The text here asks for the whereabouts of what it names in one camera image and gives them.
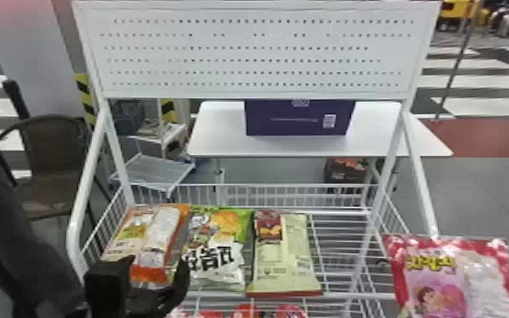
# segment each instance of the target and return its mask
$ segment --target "white table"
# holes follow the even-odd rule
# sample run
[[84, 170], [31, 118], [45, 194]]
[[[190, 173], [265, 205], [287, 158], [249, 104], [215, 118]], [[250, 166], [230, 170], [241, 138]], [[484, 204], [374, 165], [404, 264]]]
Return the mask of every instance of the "white table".
[[[188, 152], [210, 158], [384, 157], [399, 109], [394, 101], [358, 101], [344, 136], [248, 136], [242, 101], [204, 101]], [[414, 133], [421, 156], [452, 155], [419, 120], [414, 122]], [[404, 140], [397, 155], [408, 156]]]

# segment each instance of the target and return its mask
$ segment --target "red floor stripe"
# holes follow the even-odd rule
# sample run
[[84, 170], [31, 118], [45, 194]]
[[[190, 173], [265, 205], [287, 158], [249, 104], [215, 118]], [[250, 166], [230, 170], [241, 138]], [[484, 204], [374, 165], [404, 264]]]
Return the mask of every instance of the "red floor stripe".
[[423, 120], [457, 157], [509, 157], [509, 118]]

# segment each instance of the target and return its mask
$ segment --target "orange snack bag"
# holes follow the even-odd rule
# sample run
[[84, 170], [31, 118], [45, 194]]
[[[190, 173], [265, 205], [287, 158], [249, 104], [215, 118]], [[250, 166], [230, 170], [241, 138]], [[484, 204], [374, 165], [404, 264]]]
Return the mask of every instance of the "orange snack bag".
[[121, 230], [107, 247], [103, 260], [136, 256], [130, 280], [168, 283], [166, 266], [173, 240], [189, 213], [189, 205], [156, 204], [130, 208]]

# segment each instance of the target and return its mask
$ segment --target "green snack bag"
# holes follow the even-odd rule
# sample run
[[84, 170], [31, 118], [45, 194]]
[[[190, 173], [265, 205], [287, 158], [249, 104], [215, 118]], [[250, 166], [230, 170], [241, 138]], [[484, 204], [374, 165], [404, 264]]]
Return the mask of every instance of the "green snack bag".
[[192, 206], [182, 260], [191, 271], [191, 286], [243, 291], [243, 246], [251, 210], [224, 206]]
[[304, 214], [254, 212], [253, 281], [247, 297], [322, 295], [315, 278]]

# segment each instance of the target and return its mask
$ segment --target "yellow black striped pole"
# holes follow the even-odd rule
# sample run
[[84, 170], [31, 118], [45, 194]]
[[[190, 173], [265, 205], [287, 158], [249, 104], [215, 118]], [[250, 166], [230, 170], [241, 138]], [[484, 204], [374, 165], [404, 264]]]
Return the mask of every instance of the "yellow black striped pole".
[[85, 73], [75, 74], [75, 83], [79, 90], [79, 97], [85, 110], [85, 121], [91, 126], [95, 126], [96, 109], [93, 107], [93, 98], [90, 94], [89, 76]]
[[176, 117], [176, 110], [173, 107], [173, 99], [161, 99], [161, 120], [169, 123], [176, 123], [178, 118]]

